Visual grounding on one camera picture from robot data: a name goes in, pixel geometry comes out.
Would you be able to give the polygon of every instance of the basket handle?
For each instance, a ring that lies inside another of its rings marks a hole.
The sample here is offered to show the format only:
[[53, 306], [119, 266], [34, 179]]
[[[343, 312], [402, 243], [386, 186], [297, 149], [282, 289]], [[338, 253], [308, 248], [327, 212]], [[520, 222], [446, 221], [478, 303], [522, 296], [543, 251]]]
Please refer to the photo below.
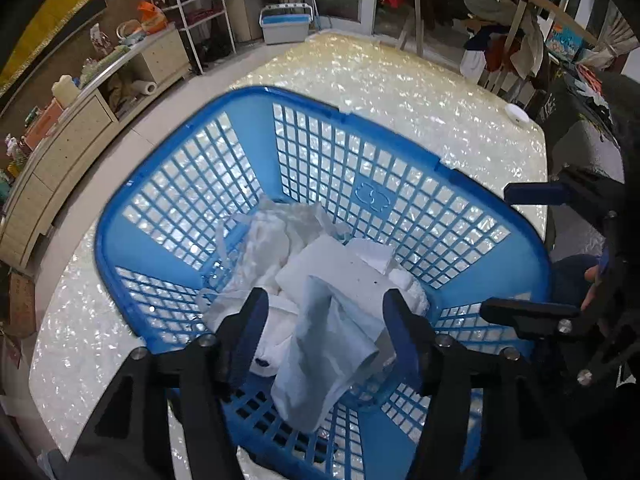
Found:
[[281, 9], [305, 9], [305, 11], [308, 10], [309, 15], [311, 16], [311, 19], [314, 18], [314, 10], [312, 9], [312, 7], [309, 4], [273, 4], [273, 5], [267, 5], [266, 7], [263, 7], [262, 10], [260, 11], [260, 26], [262, 26], [262, 15], [265, 13], [265, 11], [270, 14], [272, 10], [281, 10]]

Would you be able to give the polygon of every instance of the blue laundry basket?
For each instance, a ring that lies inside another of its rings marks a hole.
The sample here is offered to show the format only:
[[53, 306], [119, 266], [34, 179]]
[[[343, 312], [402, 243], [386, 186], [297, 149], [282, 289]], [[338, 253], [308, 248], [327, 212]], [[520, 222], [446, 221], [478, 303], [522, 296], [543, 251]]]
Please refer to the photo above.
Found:
[[[549, 263], [531, 225], [502, 200], [410, 140], [356, 115], [275, 88], [231, 91], [165, 140], [107, 204], [95, 259], [131, 328], [152, 352], [206, 332], [194, 298], [220, 290], [261, 195], [321, 202], [354, 236], [396, 247], [417, 276], [440, 332], [496, 353], [530, 343], [478, 316], [491, 296], [545, 301]], [[216, 252], [225, 222], [232, 262]], [[236, 444], [291, 479], [399, 480], [414, 455], [430, 398], [393, 366], [355, 384], [314, 434], [286, 424], [271, 380], [250, 374], [225, 405]], [[472, 393], [465, 464], [479, 445], [481, 390]]]

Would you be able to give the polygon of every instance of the white door frame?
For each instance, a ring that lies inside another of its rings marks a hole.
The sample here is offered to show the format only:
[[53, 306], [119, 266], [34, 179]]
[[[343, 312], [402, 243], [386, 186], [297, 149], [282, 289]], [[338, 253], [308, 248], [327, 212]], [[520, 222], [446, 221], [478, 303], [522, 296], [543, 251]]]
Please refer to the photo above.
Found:
[[356, 32], [370, 36], [373, 33], [373, 21], [376, 14], [376, 0], [360, 0], [360, 8], [358, 10], [359, 20], [357, 22], [345, 20], [344, 18], [336, 18], [335, 16], [319, 16], [320, 27], [336, 28], [348, 32]]

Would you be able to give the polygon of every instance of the iridescent table surface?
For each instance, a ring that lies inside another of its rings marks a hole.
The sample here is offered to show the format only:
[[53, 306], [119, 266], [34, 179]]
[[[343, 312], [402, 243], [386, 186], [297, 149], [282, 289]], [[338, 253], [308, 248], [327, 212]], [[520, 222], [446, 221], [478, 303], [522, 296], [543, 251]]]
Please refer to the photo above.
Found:
[[[373, 120], [500, 196], [509, 182], [546, 181], [540, 127], [517, 126], [507, 117], [504, 101], [490, 92], [373, 41], [317, 34], [233, 86], [246, 85], [290, 89]], [[546, 208], [519, 210], [543, 237]], [[130, 332], [100, 281], [94, 233], [95, 225], [60, 277], [30, 373], [34, 402], [67, 457], [114, 373], [133, 348], [144, 344]], [[172, 416], [170, 431], [176, 476], [188, 479], [182, 430]]]

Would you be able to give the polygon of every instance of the yellow cloth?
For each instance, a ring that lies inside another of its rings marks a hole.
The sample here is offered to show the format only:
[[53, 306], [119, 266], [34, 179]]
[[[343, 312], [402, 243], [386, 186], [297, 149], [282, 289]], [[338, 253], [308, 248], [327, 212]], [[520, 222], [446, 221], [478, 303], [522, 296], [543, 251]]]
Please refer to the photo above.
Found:
[[89, 0], [45, 0], [24, 29], [11, 57], [0, 73], [0, 95], [4, 94], [60, 29]]

